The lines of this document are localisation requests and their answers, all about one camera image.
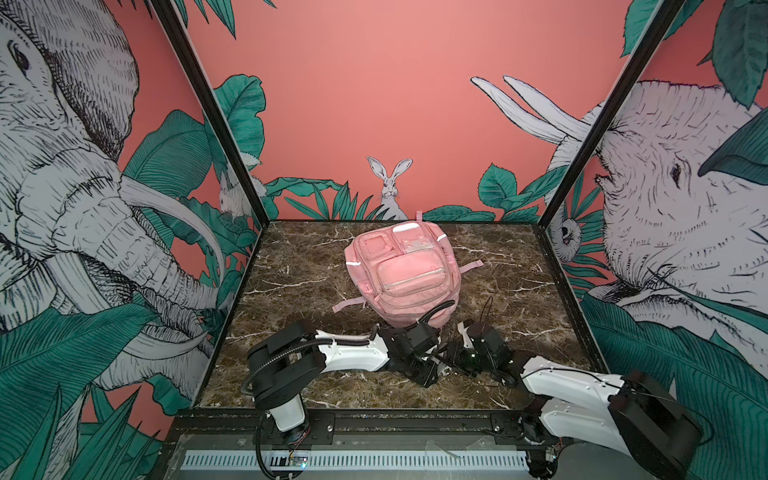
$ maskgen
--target black cable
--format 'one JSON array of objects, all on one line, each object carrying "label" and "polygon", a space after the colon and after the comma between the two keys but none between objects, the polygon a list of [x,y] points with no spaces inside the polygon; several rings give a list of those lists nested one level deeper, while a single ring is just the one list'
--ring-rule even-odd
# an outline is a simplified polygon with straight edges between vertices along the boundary
[{"label": "black cable", "polygon": [[[577,372],[577,373],[584,373],[585,375],[589,375],[590,377],[592,377],[593,379],[597,380],[598,382],[602,382],[602,383],[605,383],[605,385],[607,385],[607,386],[612,386],[612,387],[614,387],[615,389],[621,389],[621,387],[620,387],[620,386],[611,385],[610,383],[608,383],[608,382],[604,381],[603,379],[601,379],[600,377],[596,376],[596,375],[595,375],[595,374],[593,374],[592,372],[585,372],[584,370],[576,370],[576,369],[561,369],[561,368],[557,368],[557,367],[548,367],[548,366],[543,366],[543,367],[541,367],[540,369],[536,369],[536,370],[534,370],[533,372],[530,372],[530,373],[526,373],[525,375],[523,375],[522,377],[520,377],[520,380],[522,381],[524,378],[526,378],[526,377],[529,377],[529,376],[533,375],[534,373],[536,373],[536,372],[540,372],[540,371],[542,371],[542,370],[561,370],[561,371],[563,371],[563,372]],[[655,398],[655,399],[659,399],[659,400],[666,400],[667,402],[670,402],[670,403],[676,403],[676,404],[678,404],[679,406],[683,407],[684,409],[686,409],[686,410],[688,410],[688,411],[690,411],[690,412],[692,412],[692,413],[695,413],[696,415],[700,416],[702,419],[706,420],[706,421],[707,421],[707,424],[710,426],[710,430],[712,431],[712,433],[710,434],[710,436],[709,436],[709,437],[708,437],[706,440],[704,440],[703,442],[701,442],[701,443],[700,443],[699,445],[697,445],[697,446],[700,446],[700,447],[701,447],[702,445],[706,445],[707,443],[709,443],[709,442],[712,442],[712,439],[714,439],[714,438],[715,438],[715,426],[714,426],[714,424],[713,424],[713,423],[712,423],[712,422],[711,422],[711,421],[710,421],[710,420],[709,420],[709,419],[708,419],[708,418],[707,418],[707,417],[706,417],[706,416],[705,416],[703,413],[701,413],[701,412],[698,412],[698,411],[696,411],[696,410],[692,409],[692,408],[691,408],[691,407],[689,407],[689,406],[683,405],[682,403],[678,402],[678,401],[677,401],[677,400],[675,400],[675,399],[668,399],[668,398],[665,398],[665,397],[663,397],[663,396],[658,396],[658,395],[651,395],[650,393],[640,392],[640,391],[638,391],[638,390],[636,390],[636,389],[632,389],[632,388],[630,388],[630,391],[632,391],[632,393],[636,393],[637,395],[650,396],[650,397],[653,397],[653,398]],[[699,430],[699,433],[701,434],[701,436],[704,436],[704,432],[702,432],[701,430]]]},{"label": "black cable", "polygon": [[448,307],[452,306],[454,303],[456,303],[455,300],[446,300],[445,302],[432,307],[427,313],[422,315],[422,317],[416,323],[427,323],[429,319],[431,319],[437,312],[439,312],[440,310],[447,309]]},{"label": "black cable", "polygon": [[[259,470],[261,470],[265,477],[269,478],[270,480],[280,480],[280,475],[274,475],[272,472],[266,469],[266,465],[264,465],[264,458],[261,456],[261,429],[264,425],[265,418],[266,412],[262,413],[261,417],[259,417],[259,425],[256,427],[256,438],[253,440],[253,443],[256,444],[256,461],[259,464]],[[282,478],[296,478],[302,473],[303,470],[287,472],[286,476]]]},{"label": "black cable", "polygon": [[248,387],[250,386],[253,379],[256,378],[256,375],[258,375],[259,372],[264,370],[266,367],[286,358],[291,353],[300,352],[302,350],[308,349],[313,346],[332,345],[333,343],[337,343],[341,346],[366,346],[370,344],[370,340],[368,339],[347,340],[347,339],[330,339],[329,338],[329,339],[314,339],[306,342],[301,342],[299,345],[291,347],[287,350],[284,350],[276,354],[275,356],[270,357],[266,362],[262,363],[258,368],[252,371],[248,375],[248,377],[246,377],[246,379],[243,380],[243,383],[240,384],[240,393],[242,393],[243,395],[253,395],[253,389],[249,389]]}]

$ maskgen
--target black metal frame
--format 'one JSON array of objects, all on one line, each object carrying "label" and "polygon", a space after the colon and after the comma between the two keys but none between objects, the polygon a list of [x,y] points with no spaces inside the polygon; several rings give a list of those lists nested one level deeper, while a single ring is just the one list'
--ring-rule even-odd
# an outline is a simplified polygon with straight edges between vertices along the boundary
[{"label": "black metal frame", "polygon": [[571,191],[578,176],[587,166],[587,162],[594,155],[594,151],[597,149],[600,140],[605,135],[605,132],[611,126],[619,110],[624,105],[624,101],[627,100],[632,87],[640,78],[640,75],[645,70],[646,65],[650,58],[653,56],[656,48],[658,48],[661,41],[664,39],[664,35],[672,25],[677,13],[683,7],[685,0],[661,0],[656,15],[650,20],[643,37],[637,43],[637,47],[632,52],[632,56],[627,61],[624,70],[621,72],[616,85],[614,86],[611,95],[605,101],[602,111],[592,124],[592,129],[589,130],[587,137],[581,143],[576,157],[574,158],[568,171],[565,172],[563,181],[560,182],[560,186],[555,192],[552,200],[549,202],[547,209],[538,221],[538,224],[546,228],[549,223],[552,222],[554,215],[557,213],[560,205],[565,202],[565,198],[568,192]]},{"label": "black metal frame", "polygon": [[248,197],[250,206],[253,208],[261,228],[266,229],[270,224],[270,218],[267,216],[261,200],[259,200],[256,189],[253,188],[250,173],[248,173],[248,170],[243,165],[243,161],[240,159],[240,149],[237,148],[237,143],[235,143],[232,137],[227,119],[224,118],[219,108],[216,95],[208,83],[205,71],[197,60],[194,48],[184,30],[184,24],[181,23],[178,15],[176,15],[176,10],[172,3],[171,0],[152,0],[157,18],[163,25],[168,41],[173,46],[176,56],[179,58],[179,62],[184,68],[189,82],[192,84],[197,99],[203,107],[203,113],[205,113],[210,126],[219,139],[224,155],[226,155],[227,160],[232,165],[240,186],[245,190],[246,197]]}]

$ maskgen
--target brown marble surface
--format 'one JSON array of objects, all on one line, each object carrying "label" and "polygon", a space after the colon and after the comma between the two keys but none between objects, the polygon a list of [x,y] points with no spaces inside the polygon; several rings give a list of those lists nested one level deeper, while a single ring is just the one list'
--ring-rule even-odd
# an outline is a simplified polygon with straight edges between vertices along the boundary
[{"label": "brown marble surface", "polygon": [[[331,306],[358,296],[344,263],[344,248],[380,223],[274,222],[265,233],[245,294],[216,359],[202,407],[247,407],[240,394],[248,373],[250,347],[300,318],[318,329],[359,335],[383,320],[370,308]],[[569,366],[589,368],[530,227],[502,224],[446,224],[459,265],[485,266],[462,276],[458,308],[442,338],[457,336],[456,325],[477,319],[493,295],[489,322],[512,348],[532,350]],[[476,379],[448,372],[424,389],[390,372],[334,372],[303,391],[309,408],[518,409],[529,394],[499,387],[489,376]]]}]

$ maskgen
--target tropical leaf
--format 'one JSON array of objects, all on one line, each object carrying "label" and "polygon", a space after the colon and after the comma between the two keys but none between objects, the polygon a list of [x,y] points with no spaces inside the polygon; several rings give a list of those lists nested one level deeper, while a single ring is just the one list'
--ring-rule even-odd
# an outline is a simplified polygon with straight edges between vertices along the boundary
[{"label": "tropical leaf", "polygon": [[507,212],[501,219],[502,222],[538,222],[538,207],[524,208]]},{"label": "tropical leaf", "polygon": [[768,185],[768,108],[728,137],[701,165],[699,177],[713,170]]},{"label": "tropical leaf", "polygon": [[362,220],[365,217],[366,210],[368,210],[368,202],[370,202],[372,198],[373,198],[373,195],[366,198],[362,202],[362,205],[360,205],[360,208],[357,209],[357,215],[355,215],[355,220]]},{"label": "tropical leaf", "polygon": [[533,180],[520,194],[531,194],[531,201],[538,200],[562,182],[566,171],[568,171],[567,165],[553,168],[536,180]]},{"label": "tropical leaf", "polygon": [[572,276],[568,277],[568,282],[573,287],[578,286],[580,288],[585,288],[587,290],[596,287],[596,285],[594,283],[590,282],[589,280],[584,280],[583,278],[574,278]]},{"label": "tropical leaf", "polygon": [[584,186],[584,171],[578,175],[576,183],[574,184],[574,193],[571,198],[571,212],[578,210],[578,202],[581,200],[581,188]]},{"label": "tropical leaf", "polygon": [[603,211],[602,210],[595,210],[594,212],[590,214],[584,215],[582,218],[578,219],[578,222],[580,223],[600,223],[603,220]]},{"label": "tropical leaf", "polygon": [[586,255],[587,253],[602,252],[603,249],[604,248],[602,243],[590,243],[589,245],[581,245],[581,247],[578,249],[578,254]]},{"label": "tropical leaf", "polygon": [[310,180],[308,178],[279,177],[272,180],[266,187],[268,197],[279,197],[283,190],[288,190],[299,197],[308,197],[315,193],[315,187],[318,190],[332,188],[336,191],[341,190],[341,185],[333,180]]},{"label": "tropical leaf", "polygon": [[[0,471],[29,446],[45,416],[38,406],[51,404],[54,386],[61,386],[61,409],[66,411],[141,328],[157,318],[156,312],[135,303],[93,315],[48,309],[0,336]],[[11,393],[35,401],[7,398]]]},{"label": "tropical leaf", "polygon": [[60,418],[61,389],[56,387],[48,412],[26,452],[16,465],[11,480],[42,480],[45,469],[48,467],[48,457],[51,454],[53,440],[56,437],[56,427]]},{"label": "tropical leaf", "polygon": [[257,114],[266,108],[261,80],[247,75],[234,75],[214,91],[237,147],[259,158],[264,148],[264,124]]},{"label": "tropical leaf", "polygon": [[443,205],[433,208],[422,214],[422,218],[428,222],[452,222],[461,215],[471,214],[472,209],[462,205]]},{"label": "tropical leaf", "polygon": [[502,200],[518,194],[515,174],[491,164],[480,179],[478,194],[485,205],[501,208]]},{"label": "tropical leaf", "polygon": [[123,455],[118,455],[118,446],[137,396],[138,390],[99,425],[72,461],[64,480],[101,480],[105,478],[105,472],[112,470],[115,462],[122,462]]},{"label": "tropical leaf", "polygon": [[232,12],[232,2],[230,0],[207,0],[208,5],[214,11],[221,22],[226,25],[233,37],[235,35],[235,15]]},{"label": "tropical leaf", "polygon": [[[246,247],[253,245],[259,239],[259,234],[251,230],[247,226],[247,222],[244,225],[242,221],[238,223],[237,218],[233,217],[232,214],[222,214],[208,202],[202,204],[196,198],[180,198],[179,201],[192,210],[214,232],[219,247],[225,256],[232,253],[247,255]],[[200,248],[205,253],[212,251],[200,232],[187,225],[183,220],[162,213],[157,215],[174,232],[176,237],[190,245],[200,244]]]},{"label": "tropical leaf", "polygon": [[595,265],[599,266],[600,268],[608,269],[608,265],[605,263],[602,263],[600,260],[596,260],[592,257],[587,257],[586,255],[577,255],[573,259],[573,263],[580,263],[581,265]]},{"label": "tropical leaf", "polygon": [[717,19],[712,65],[730,96],[750,108],[768,69],[768,3],[727,0]]},{"label": "tropical leaf", "polygon": [[[768,380],[737,356],[688,330],[635,322],[620,307],[584,295],[581,308],[613,373],[646,372],[677,400],[714,425],[712,442],[696,451],[690,470],[701,478],[768,478]],[[710,435],[705,421],[699,423]]]},{"label": "tropical leaf", "polygon": [[493,212],[471,212],[456,219],[457,222],[492,222],[493,220],[496,220],[496,214]]},{"label": "tropical leaf", "polygon": [[323,215],[312,210],[307,205],[302,204],[301,202],[297,202],[293,198],[286,197],[286,202],[288,202],[290,206],[297,209],[302,214],[307,215],[308,217],[314,218],[315,220],[327,220]]},{"label": "tropical leaf", "polygon": [[659,0],[633,0],[627,10],[627,16],[624,19],[624,51],[621,56],[629,55],[634,50],[634,46],[640,40],[640,36],[645,31],[645,25],[650,21],[650,16],[656,9]]},{"label": "tropical leaf", "polygon": [[155,375],[147,379],[154,387],[152,399],[163,407],[163,413],[174,416],[179,410],[188,409],[192,405],[189,399],[184,398],[179,389],[166,377]]},{"label": "tropical leaf", "polygon": [[582,213],[587,211],[589,209],[589,207],[592,206],[592,204],[594,202],[594,199],[598,197],[600,192],[601,192],[601,190],[599,188],[595,188],[594,190],[592,190],[589,193],[589,195],[587,195],[584,198],[584,200],[579,203],[578,208],[576,209],[576,211],[571,212],[572,217],[573,218],[579,218]]},{"label": "tropical leaf", "polygon": [[144,137],[123,175],[169,197],[186,198],[203,183],[211,162],[204,126],[174,110]]}]

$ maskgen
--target rabbit illustration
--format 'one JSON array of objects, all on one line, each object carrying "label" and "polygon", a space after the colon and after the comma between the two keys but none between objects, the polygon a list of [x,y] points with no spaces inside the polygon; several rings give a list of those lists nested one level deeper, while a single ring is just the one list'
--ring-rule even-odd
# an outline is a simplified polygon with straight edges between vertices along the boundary
[{"label": "rabbit illustration", "polygon": [[413,164],[413,160],[406,158],[401,161],[395,167],[395,171],[392,172],[391,177],[387,177],[386,168],[384,165],[373,157],[367,157],[368,163],[371,164],[371,170],[378,177],[384,180],[384,188],[382,188],[382,205],[384,206],[385,214],[384,220],[408,220],[408,216],[400,210],[397,204],[398,191],[395,186],[395,180],[397,177],[404,174]]}]

